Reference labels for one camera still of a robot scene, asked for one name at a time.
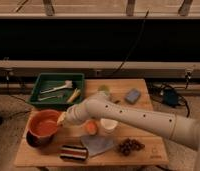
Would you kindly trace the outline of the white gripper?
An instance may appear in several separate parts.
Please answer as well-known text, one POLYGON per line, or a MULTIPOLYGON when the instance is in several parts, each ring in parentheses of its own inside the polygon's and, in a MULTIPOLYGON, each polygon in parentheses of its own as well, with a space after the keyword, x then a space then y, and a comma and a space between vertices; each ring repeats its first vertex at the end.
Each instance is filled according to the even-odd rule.
POLYGON ((63 122, 71 125, 81 125, 85 122, 84 111, 81 105, 73 105, 67 109, 66 112, 62 112, 57 120, 57 126, 63 124, 63 122))

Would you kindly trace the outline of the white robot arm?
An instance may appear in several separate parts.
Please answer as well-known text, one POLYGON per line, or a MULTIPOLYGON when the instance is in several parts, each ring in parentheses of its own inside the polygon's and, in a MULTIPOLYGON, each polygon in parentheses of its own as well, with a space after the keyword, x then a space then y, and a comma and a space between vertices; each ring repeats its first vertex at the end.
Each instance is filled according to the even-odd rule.
POLYGON ((81 125, 86 120, 111 119, 148 131, 197 151, 193 171, 200 171, 200 120, 114 104, 103 92, 62 112, 58 125, 81 125))

